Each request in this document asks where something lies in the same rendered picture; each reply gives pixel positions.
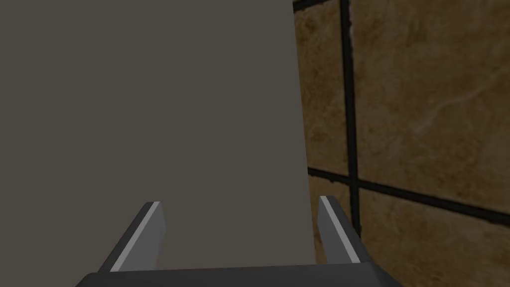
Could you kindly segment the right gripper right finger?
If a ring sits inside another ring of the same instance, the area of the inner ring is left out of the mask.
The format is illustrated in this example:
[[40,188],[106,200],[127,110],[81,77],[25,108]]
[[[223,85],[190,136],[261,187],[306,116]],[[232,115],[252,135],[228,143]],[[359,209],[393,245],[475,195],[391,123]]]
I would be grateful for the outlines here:
[[319,197],[317,227],[327,263],[350,264],[373,261],[335,197]]

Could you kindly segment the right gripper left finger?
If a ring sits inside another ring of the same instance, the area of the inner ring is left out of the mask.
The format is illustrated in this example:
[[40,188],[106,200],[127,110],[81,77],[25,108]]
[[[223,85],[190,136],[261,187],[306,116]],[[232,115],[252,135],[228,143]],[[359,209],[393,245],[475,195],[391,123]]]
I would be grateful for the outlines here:
[[166,223],[161,203],[145,203],[107,256],[99,272],[154,270],[165,233]]

